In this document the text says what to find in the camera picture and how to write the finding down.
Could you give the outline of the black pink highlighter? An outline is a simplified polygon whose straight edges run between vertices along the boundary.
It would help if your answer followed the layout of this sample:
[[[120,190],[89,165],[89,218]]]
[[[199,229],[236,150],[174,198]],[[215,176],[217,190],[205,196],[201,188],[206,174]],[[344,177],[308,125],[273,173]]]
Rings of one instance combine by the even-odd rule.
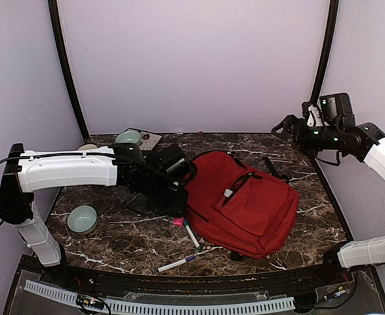
[[[180,218],[174,218],[172,220],[172,224],[174,226],[183,226],[184,225],[184,218],[183,217],[180,217]]]

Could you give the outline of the red student backpack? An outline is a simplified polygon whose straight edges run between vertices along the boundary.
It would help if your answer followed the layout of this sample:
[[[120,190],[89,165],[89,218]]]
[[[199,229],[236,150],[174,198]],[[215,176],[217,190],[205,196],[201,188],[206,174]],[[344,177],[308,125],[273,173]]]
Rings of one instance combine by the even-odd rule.
[[[194,157],[186,185],[186,217],[203,239],[239,255],[262,259],[278,252],[295,224],[300,195],[289,184],[213,150]],[[233,191],[224,196],[225,189]]]

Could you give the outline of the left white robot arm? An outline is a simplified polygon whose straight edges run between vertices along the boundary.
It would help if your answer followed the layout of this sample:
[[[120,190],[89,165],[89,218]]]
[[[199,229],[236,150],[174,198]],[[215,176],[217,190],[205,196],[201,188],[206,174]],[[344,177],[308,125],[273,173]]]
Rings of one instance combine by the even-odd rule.
[[[164,150],[142,151],[134,143],[114,143],[90,150],[36,152],[13,144],[0,182],[0,226],[15,227],[49,275],[61,286],[75,280],[66,265],[65,252],[37,213],[34,193],[65,186],[124,186],[142,194],[152,213],[182,217],[186,212],[185,189],[197,174],[177,145]]]

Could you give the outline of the purple capped white marker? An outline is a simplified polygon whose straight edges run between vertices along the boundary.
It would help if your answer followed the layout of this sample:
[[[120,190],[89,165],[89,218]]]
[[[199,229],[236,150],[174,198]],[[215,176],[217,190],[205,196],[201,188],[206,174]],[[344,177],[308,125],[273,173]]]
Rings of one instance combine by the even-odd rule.
[[[182,264],[185,264],[185,263],[188,263],[190,261],[193,261],[196,257],[197,257],[196,255],[193,255],[193,256],[189,256],[189,257],[186,257],[184,259],[180,259],[178,261],[172,262],[170,264],[166,264],[165,266],[159,267],[157,269],[157,272],[161,273],[161,272],[164,272],[166,270],[170,270],[170,269],[175,268],[177,266],[180,266]]]

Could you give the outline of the teal capped white marker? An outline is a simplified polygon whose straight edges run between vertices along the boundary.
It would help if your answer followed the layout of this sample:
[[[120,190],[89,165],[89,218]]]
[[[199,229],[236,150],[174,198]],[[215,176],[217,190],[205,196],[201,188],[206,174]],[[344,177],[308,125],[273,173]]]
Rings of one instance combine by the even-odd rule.
[[[190,228],[188,222],[186,219],[184,219],[183,221],[183,225],[188,233],[188,235],[190,236],[195,248],[198,250],[198,251],[202,251],[202,246],[199,244],[197,238],[195,237],[194,233],[192,232],[192,229]]]

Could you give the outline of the pastel pink yellow highlighter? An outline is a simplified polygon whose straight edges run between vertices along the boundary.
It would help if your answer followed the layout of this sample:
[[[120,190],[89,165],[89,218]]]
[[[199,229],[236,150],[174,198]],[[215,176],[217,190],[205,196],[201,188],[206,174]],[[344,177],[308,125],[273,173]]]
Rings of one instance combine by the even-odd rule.
[[[225,189],[225,191],[224,191],[224,196],[228,198],[228,197],[231,196],[232,193],[233,193],[232,190],[230,190],[230,189]]]

